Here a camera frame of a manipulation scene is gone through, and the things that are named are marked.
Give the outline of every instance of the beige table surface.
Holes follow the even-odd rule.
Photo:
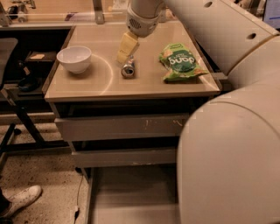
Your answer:
[[[212,75],[201,75],[187,84],[165,84],[166,68],[158,61],[160,52],[170,43],[184,43],[199,64],[207,69],[192,40],[180,22],[159,24],[147,38],[140,38],[136,51],[136,77],[127,80],[116,55],[125,23],[77,25],[69,46],[87,46],[92,64],[80,74],[69,73],[59,65],[45,94],[48,102],[83,102],[110,99],[149,99],[165,97],[211,96],[219,93]]]

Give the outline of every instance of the black cable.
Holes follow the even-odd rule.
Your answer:
[[[80,214],[80,209],[79,209],[79,194],[80,194],[80,189],[81,189],[81,183],[82,183],[82,180],[83,180],[83,176],[81,175],[81,179],[80,179],[80,184],[79,184],[79,187],[78,187],[78,192],[77,192],[77,203],[76,203],[76,207],[75,207],[75,213],[74,213],[74,221],[73,221],[73,224],[76,223],[76,220]]]

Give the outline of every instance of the can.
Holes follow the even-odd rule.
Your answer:
[[[130,55],[129,60],[122,67],[122,76],[125,79],[132,79],[135,77],[135,65],[133,55]]]

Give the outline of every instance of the person's foot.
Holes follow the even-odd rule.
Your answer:
[[[1,215],[0,218],[8,218],[11,217],[18,209],[22,207],[28,207],[42,193],[42,188],[39,185],[34,185],[29,188],[24,189],[22,192],[19,192],[7,200],[10,202],[10,206],[7,211]]]

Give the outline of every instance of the snack bag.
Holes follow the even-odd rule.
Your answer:
[[[192,77],[207,74],[184,44],[169,44],[160,54],[159,60],[169,70],[164,81],[186,81]]]

